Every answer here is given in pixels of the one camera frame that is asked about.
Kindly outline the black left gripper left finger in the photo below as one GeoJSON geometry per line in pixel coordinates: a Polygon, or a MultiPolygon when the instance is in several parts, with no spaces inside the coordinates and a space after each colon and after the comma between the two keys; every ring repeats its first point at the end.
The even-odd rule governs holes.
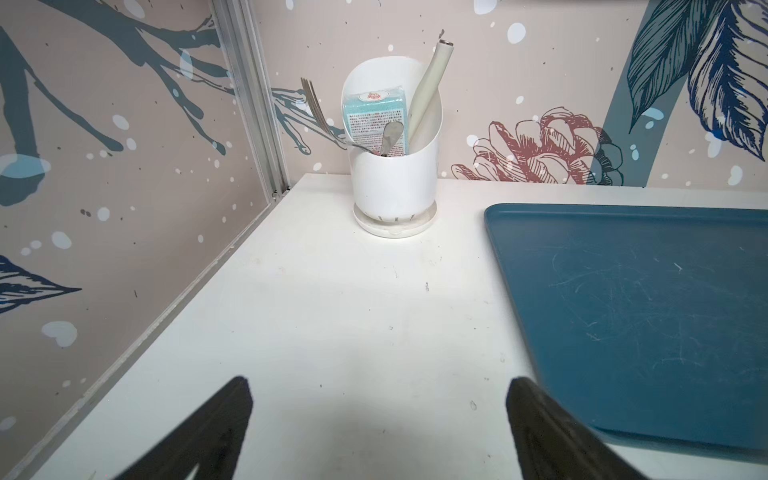
{"type": "Polygon", "coordinates": [[[246,378],[227,382],[119,479],[232,479],[253,410],[246,378]]]}

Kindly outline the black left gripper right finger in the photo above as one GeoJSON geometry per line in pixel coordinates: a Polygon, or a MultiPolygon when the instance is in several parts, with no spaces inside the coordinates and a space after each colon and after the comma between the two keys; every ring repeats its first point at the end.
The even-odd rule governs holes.
{"type": "Polygon", "coordinates": [[[506,411],[524,479],[644,477],[527,377],[511,380],[506,411]]]}

